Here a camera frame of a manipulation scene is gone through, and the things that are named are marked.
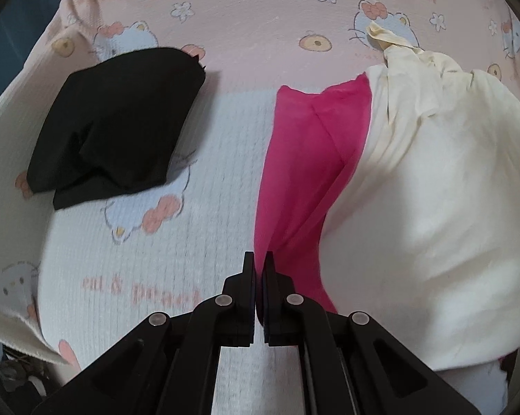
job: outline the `folded black fabric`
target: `folded black fabric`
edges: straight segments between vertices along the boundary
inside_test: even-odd
[[[28,167],[55,209],[164,184],[187,113],[205,80],[176,48],[116,56],[68,76]]]

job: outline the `bed sheet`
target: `bed sheet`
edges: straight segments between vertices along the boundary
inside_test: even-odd
[[[503,0],[62,0],[0,98],[0,340],[84,368],[149,313],[219,293],[253,247],[277,89],[321,90],[381,63],[371,21],[520,99],[520,24]],[[54,212],[25,170],[64,80],[155,46],[206,67],[175,175]],[[297,351],[268,350],[257,326],[250,351],[223,349],[212,413],[302,413],[299,383]]]

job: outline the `cartoon ear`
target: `cartoon ear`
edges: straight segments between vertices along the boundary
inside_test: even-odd
[[[134,24],[131,25],[131,27],[135,28],[139,31],[148,31],[149,30],[148,24],[146,24],[146,22],[144,22],[144,21],[135,22]]]
[[[400,23],[402,23],[403,26],[410,26],[410,19],[407,18],[406,14],[397,12],[396,16],[399,17]]]

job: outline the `pink fabric section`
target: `pink fabric section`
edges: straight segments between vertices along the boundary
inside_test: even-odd
[[[371,118],[366,74],[321,94],[283,86],[277,93],[272,138],[260,185],[254,254],[262,272],[273,251],[279,273],[297,292],[336,312],[320,277],[323,221],[352,177]]]

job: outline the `silver screw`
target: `silver screw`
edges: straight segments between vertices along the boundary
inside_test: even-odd
[[[291,293],[287,296],[287,303],[292,304],[293,306],[298,306],[304,302],[304,297],[302,295],[298,295],[297,293]]]
[[[229,295],[218,295],[215,301],[218,306],[229,306],[229,304],[233,303],[233,298]]]
[[[166,315],[164,315],[160,312],[156,312],[155,314],[152,314],[149,317],[149,323],[152,326],[162,326],[164,323],[166,323],[166,320],[168,320],[166,318]]]
[[[369,323],[369,315],[363,312],[356,312],[352,315],[352,321],[359,325],[367,324]]]

